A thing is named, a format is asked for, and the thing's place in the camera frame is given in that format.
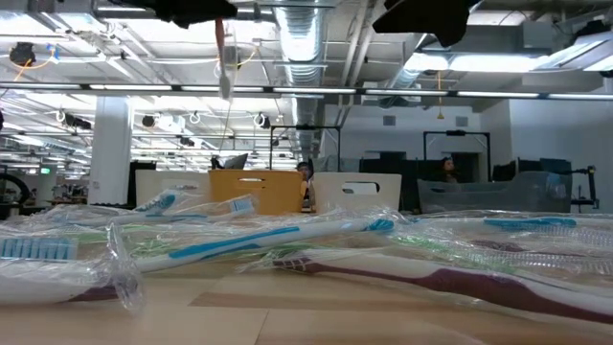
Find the white column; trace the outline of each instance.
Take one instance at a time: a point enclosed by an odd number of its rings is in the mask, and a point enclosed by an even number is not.
[[[54,199],[54,187],[57,184],[57,166],[41,165],[36,184],[36,206],[49,206]]]
[[[128,97],[98,97],[89,177],[90,204],[127,202],[132,124]]]

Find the computer monitor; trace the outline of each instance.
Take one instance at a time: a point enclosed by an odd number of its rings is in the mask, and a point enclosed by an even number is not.
[[[245,153],[228,159],[223,169],[243,170],[245,168],[245,164],[247,163],[248,156],[249,154]]]

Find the white partition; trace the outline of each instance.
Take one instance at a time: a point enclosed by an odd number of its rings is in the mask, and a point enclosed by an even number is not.
[[[136,203],[142,205],[172,186],[195,186],[201,204],[211,202],[209,175],[202,172],[136,171]]]
[[[317,213],[336,207],[357,210],[385,206],[397,210],[401,184],[399,174],[318,172],[313,178]]]

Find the table surface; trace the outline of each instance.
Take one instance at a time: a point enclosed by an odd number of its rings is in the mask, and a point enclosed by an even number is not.
[[[427,294],[236,262],[146,276],[148,303],[0,309],[3,344],[606,344],[558,324],[436,301]]]

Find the wooden table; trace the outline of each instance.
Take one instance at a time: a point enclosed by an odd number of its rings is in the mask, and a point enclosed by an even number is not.
[[[3,344],[606,344],[564,326],[292,272],[192,264],[146,277],[133,317],[115,303],[2,308]]]

